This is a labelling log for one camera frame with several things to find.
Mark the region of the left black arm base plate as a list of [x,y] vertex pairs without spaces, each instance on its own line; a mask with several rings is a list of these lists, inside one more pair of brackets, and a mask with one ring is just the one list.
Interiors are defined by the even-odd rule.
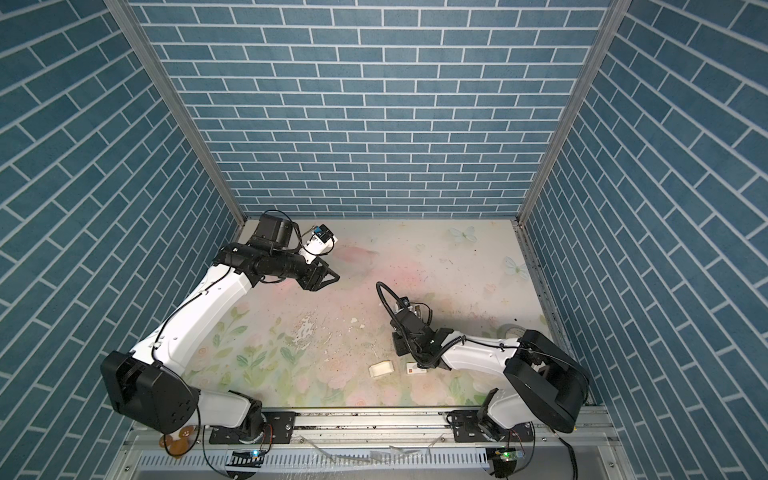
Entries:
[[233,446],[288,444],[296,418],[297,413],[293,411],[260,412],[253,419],[246,419],[239,427],[213,427],[209,443]]

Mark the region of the white staple box sleeve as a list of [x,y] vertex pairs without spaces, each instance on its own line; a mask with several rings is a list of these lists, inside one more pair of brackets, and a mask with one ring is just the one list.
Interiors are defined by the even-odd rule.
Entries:
[[407,375],[421,375],[427,372],[426,369],[419,367],[415,362],[409,362],[406,364]]

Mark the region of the staple box tray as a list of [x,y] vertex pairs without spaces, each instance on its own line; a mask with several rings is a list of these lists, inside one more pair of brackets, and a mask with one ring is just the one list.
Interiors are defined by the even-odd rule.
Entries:
[[381,361],[368,367],[369,376],[373,379],[392,374],[394,371],[394,364],[390,360]]

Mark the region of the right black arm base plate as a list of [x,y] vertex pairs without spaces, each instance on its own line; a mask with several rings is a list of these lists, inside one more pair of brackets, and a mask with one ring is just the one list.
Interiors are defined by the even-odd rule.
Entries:
[[504,429],[491,420],[478,418],[478,410],[453,410],[445,415],[456,443],[479,442],[532,442],[535,439],[530,423],[517,424]]

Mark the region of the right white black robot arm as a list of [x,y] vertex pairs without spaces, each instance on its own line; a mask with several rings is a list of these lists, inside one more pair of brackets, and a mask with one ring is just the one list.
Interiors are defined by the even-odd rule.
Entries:
[[506,439],[514,427],[535,421],[559,433],[575,430],[591,378],[543,333],[527,329],[516,338],[490,339],[434,329],[431,310],[422,317],[417,302],[382,281],[375,288],[399,356],[411,356],[422,370],[477,371],[508,381],[508,388],[489,391],[475,414],[476,428],[486,438]]

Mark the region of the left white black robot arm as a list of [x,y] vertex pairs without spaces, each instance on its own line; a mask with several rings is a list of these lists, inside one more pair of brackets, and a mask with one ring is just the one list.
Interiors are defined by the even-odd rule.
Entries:
[[242,443],[263,435],[260,401],[240,393],[200,390],[182,378],[195,348],[235,304],[266,278],[292,279],[316,292],[339,281],[325,261],[336,235],[324,224],[299,238],[299,226],[279,210],[267,210],[245,243],[216,254],[203,280],[161,325],[126,353],[111,352],[100,371],[112,409],[164,435],[187,426],[220,427]]

